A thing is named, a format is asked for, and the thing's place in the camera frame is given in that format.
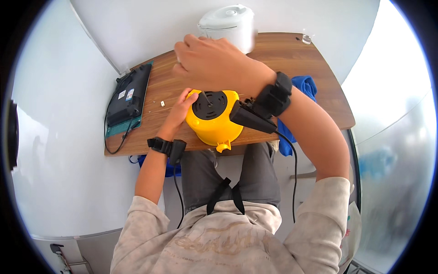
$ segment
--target black circular base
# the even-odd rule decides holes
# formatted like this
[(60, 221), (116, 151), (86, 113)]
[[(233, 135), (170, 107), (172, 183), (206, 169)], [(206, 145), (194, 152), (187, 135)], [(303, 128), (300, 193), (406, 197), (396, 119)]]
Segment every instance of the black circular base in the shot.
[(219, 117), (225, 111), (228, 103), (225, 93), (223, 91), (205, 91), (205, 95), (211, 105), (208, 105), (204, 95), (199, 94), (196, 102), (192, 104), (193, 113), (201, 120), (212, 120)]

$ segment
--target rice cooker lid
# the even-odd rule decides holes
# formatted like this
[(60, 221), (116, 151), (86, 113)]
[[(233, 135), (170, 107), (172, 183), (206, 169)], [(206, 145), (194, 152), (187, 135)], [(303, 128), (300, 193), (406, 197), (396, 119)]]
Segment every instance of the rice cooker lid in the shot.
[(207, 29), (232, 28), (252, 20), (253, 17), (254, 13), (250, 8), (238, 4), (209, 11), (200, 19), (199, 26)]

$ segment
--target wood grain desk surface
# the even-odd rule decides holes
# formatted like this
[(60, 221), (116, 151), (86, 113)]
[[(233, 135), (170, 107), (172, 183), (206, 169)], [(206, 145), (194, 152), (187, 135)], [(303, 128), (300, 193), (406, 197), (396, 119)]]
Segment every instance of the wood grain desk surface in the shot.
[[(317, 103), (332, 117), (341, 130), (353, 127), (355, 125), (353, 114), (332, 70), (316, 47), (313, 44), (304, 44), (301, 38), (302, 34), (297, 33), (259, 33), (255, 40), (255, 48), (248, 56), (290, 77), (310, 75), (318, 89)], [(177, 63), (173, 50), (151, 60), (154, 60), (154, 64), (146, 90), (141, 126), (128, 135), (122, 148), (114, 156), (146, 154), (149, 150), (146, 140), (155, 137), (176, 99), (186, 88), (172, 75), (172, 68)], [(241, 100), (246, 98), (244, 94), (239, 94), (239, 97)], [(164, 101), (164, 107), (161, 107), (161, 101)], [(107, 139), (106, 143), (111, 151), (117, 149), (121, 136), (122, 133)], [(212, 147), (199, 140), (186, 122), (175, 139), (184, 140), (187, 143), (186, 150)], [(231, 142), (231, 148), (277, 139), (276, 134), (266, 134), (251, 128), (244, 128), (240, 136)]]

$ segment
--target blue cloth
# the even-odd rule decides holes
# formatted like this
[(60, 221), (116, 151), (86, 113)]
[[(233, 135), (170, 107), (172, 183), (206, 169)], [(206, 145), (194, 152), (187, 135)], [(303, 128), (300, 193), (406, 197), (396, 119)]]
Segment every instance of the blue cloth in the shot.
[[(138, 158), (138, 164), (140, 165), (140, 167), (143, 165), (145, 158), (146, 158), (146, 155), (141, 155)], [(180, 164), (177, 164), (177, 169), (175, 170), (175, 175), (177, 177), (181, 176), (181, 165)], [(165, 177), (172, 177), (172, 176), (173, 176), (173, 166), (169, 164), (169, 158), (167, 158)]]
[[(315, 82), (313, 82), (312, 77), (310, 76), (295, 76), (291, 79), (292, 85), (294, 85), (297, 89), (299, 89), (302, 93), (307, 95), (310, 99), (316, 102), (315, 94), (317, 92)], [(290, 130), (281, 122), (280, 119), (277, 119), (278, 131), (285, 135), (292, 143), (297, 142), (293, 137)], [(287, 143), (285, 139), (280, 137), (280, 144), (278, 147), (280, 153), (284, 156), (292, 155), (292, 148)]]

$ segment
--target screwdriver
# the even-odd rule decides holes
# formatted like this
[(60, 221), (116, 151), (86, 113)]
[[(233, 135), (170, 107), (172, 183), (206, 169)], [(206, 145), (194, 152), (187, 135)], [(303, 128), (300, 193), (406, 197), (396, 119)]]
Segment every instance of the screwdriver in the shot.
[(204, 91), (201, 91), (201, 93), (202, 93), (202, 95), (204, 95), (205, 99), (207, 100), (207, 102), (208, 102), (208, 106), (211, 107), (213, 104), (212, 104), (212, 103), (210, 102), (210, 100), (207, 98), (207, 95), (205, 94), (205, 92), (204, 92)]

